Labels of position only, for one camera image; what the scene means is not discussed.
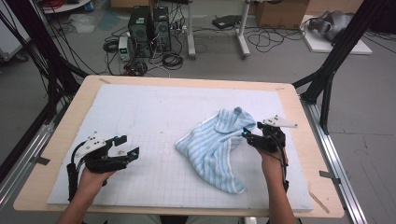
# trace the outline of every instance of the cardboard box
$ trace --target cardboard box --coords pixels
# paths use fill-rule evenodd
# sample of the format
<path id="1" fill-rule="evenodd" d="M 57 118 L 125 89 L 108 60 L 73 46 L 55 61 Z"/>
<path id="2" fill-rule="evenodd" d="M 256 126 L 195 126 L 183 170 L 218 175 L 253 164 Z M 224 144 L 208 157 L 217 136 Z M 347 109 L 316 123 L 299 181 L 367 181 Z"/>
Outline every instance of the cardboard box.
<path id="1" fill-rule="evenodd" d="M 306 15 L 320 16 L 326 11 L 340 10 L 345 13 L 356 13 L 363 0 L 311 0 Z"/>
<path id="2" fill-rule="evenodd" d="M 111 7 L 131 9 L 135 6 L 150 6 L 151 8 L 155 5 L 155 0 L 110 0 Z"/>
<path id="3" fill-rule="evenodd" d="M 310 0 L 284 0 L 279 4 L 259 3 L 256 21 L 261 28 L 299 29 Z"/>
<path id="4" fill-rule="evenodd" d="M 250 7 L 248 8 L 248 15 L 256 15 L 258 2 L 250 2 Z"/>

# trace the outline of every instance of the desktop computer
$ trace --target desktop computer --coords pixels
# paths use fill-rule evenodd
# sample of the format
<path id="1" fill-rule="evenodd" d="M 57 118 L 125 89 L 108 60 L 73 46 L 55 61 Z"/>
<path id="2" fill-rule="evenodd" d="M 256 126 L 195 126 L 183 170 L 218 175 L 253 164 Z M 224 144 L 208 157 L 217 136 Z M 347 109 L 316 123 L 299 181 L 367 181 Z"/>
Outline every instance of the desktop computer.
<path id="1" fill-rule="evenodd" d="M 155 27 L 157 49 L 169 51 L 171 47 L 171 33 L 169 27 L 168 7 L 155 7 L 152 11 Z"/>
<path id="2" fill-rule="evenodd" d="M 136 57 L 151 57 L 151 49 L 155 49 L 155 43 L 151 45 L 151 41 L 155 37 L 155 31 L 149 6 L 136 6 L 132 8 L 128 29 L 134 50 L 136 50 Z"/>

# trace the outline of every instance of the white device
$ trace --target white device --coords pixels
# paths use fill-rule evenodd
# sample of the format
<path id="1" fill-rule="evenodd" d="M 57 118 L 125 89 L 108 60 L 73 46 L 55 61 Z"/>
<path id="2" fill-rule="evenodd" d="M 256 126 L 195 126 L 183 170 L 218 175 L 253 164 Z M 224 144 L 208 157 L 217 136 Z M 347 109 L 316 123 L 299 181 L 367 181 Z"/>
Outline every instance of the white device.
<path id="1" fill-rule="evenodd" d="M 123 61 L 128 62 L 131 60 L 131 48 L 128 44 L 128 36 L 120 36 L 119 40 L 119 53 Z"/>
<path id="2" fill-rule="evenodd" d="M 83 157 L 90 152 L 95 151 L 98 148 L 106 145 L 105 138 L 102 137 L 98 132 L 94 132 L 93 135 L 88 137 L 88 140 L 77 150 L 76 158 Z"/>
<path id="3" fill-rule="evenodd" d="M 287 128 L 297 128 L 297 124 L 293 123 L 291 121 L 288 121 L 286 119 L 283 119 L 279 117 L 278 115 L 275 115 L 272 118 L 265 119 L 262 121 L 262 123 L 273 126 L 273 127 L 287 127 Z"/>

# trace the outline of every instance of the cloth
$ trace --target cloth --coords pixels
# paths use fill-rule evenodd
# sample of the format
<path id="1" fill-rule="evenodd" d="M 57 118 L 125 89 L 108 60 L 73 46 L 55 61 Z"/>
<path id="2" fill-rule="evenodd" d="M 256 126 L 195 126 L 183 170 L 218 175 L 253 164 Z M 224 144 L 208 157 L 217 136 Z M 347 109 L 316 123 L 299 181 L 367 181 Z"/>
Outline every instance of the cloth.
<path id="1" fill-rule="evenodd" d="M 233 176 L 230 152 L 241 142 L 243 128 L 251 130 L 255 125 L 253 117 L 241 107 L 221 109 L 180 139 L 176 149 L 190 160 L 204 181 L 229 193 L 241 193 L 245 187 Z"/>

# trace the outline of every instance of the table leg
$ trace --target table leg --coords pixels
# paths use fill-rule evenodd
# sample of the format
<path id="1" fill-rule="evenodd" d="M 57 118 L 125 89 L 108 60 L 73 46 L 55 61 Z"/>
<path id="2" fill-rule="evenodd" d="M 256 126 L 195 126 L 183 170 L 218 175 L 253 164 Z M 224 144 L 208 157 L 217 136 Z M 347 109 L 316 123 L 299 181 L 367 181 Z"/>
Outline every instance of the table leg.
<path id="1" fill-rule="evenodd" d="M 247 23 L 249 7 L 250 7 L 250 0 L 246 0 L 244 9 L 242 12 L 241 27 L 240 27 L 240 29 L 236 30 L 236 36 L 238 37 L 239 44 L 241 45 L 241 48 L 242 48 L 242 58 L 243 59 L 246 59 L 246 57 L 250 56 L 250 51 L 248 50 L 247 41 L 244 37 L 245 25 Z"/>
<path id="2" fill-rule="evenodd" d="M 194 36 L 192 34 L 192 0 L 189 0 L 189 27 L 187 27 L 187 43 L 189 46 L 189 56 L 191 59 L 195 60 L 195 45 Z"/>

